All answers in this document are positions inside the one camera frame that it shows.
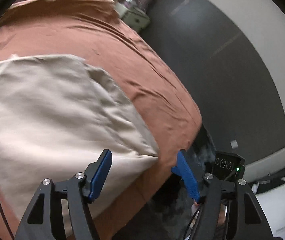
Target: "bed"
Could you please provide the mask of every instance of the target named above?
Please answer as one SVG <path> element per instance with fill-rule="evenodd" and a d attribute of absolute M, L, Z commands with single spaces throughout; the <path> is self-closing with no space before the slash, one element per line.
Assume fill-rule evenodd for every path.
<path fill-rule="evenodd" d="M 0 20 L 0 61 L 47 54 L 75 55 L 107 71 L 158 144 L 157 162 L 94 219 L 100 238 L 111 239 L 168 179 L 177 151 L 190 147 L 201 127 L 199 109 L 170 68 L 118 19 L 113 0 L 15 3 Z M 15 231 L 19 220 L 2 200 Z M 2 224 L 0 236 L 9 239 Z"/>

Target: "black electronic device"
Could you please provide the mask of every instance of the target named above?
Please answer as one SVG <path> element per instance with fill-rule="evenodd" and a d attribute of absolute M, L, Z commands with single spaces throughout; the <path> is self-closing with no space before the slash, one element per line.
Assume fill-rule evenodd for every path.
<path fill-rule="evenodd" d="M 212 174 L 220 180 L 236 182 L 244 175 L 244 162 L 238 154 L 217 151 Z"/>

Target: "silver bolt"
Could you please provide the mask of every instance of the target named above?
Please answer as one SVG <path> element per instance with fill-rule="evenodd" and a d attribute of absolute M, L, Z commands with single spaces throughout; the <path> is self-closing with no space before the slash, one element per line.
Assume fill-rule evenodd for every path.
<path fill-rule="evenodd" d="M 205 177 L 206 179 L 213 179 L 213 175 L 212 175 L 211 173 L 206 173 L 206 174 L 204 175 L 204 177 Z"/>
<path fill-rule="evenodd" d="M 240 184 L 240 185 L 246 185 L 246 181 L 244 180 L 244 179 L 239 179 L 238 180 L 238 183 Z"/>
<path fill-rule="evenodd" d="M 76 174 L 77 179 L 82 179 L 84 177 L 84 174 L 82 172 L 79 172 Z"/>
<path fill-rule="evenodd" d="M 50 179 L 44 179 L 44 180 L 43 180 L 43 184 L 44 184 L 44 185 L 48 185 L 49 183 L 50 183 Z"/>

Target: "cream blanket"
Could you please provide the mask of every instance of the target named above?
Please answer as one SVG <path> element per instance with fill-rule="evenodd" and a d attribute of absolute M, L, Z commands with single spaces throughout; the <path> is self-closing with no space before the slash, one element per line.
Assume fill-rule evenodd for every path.
<path fill-rule="evenodd" d="M 0 62 L 0 188 L 19 219 L 43 179 L 69 179 L 105 148 L 113 163 L 93 217 L 157 160 L 153 136 L 109 74 L 79 57 Z"/>

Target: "blue gripper pad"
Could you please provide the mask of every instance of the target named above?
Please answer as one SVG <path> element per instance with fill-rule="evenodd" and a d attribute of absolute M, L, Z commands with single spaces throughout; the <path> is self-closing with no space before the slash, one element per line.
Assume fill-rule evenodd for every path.
<path fill-rule="evenodd" d="M 172 167 L 171 171 L 182 177 L 189 196 L 198 202 L 200 199 L 198 182 L 181 151 L 177 153 L 177 166 Z"/>
<path fill-rule="evenodd" d="M 111 168 L 111 164 L 112 154 L 111 151 L 108 150 L 90 183 L 90 194 L 88 197 L 92 202 L 100 196 L 102 187 L 105 184 L 107 175 Z"/>

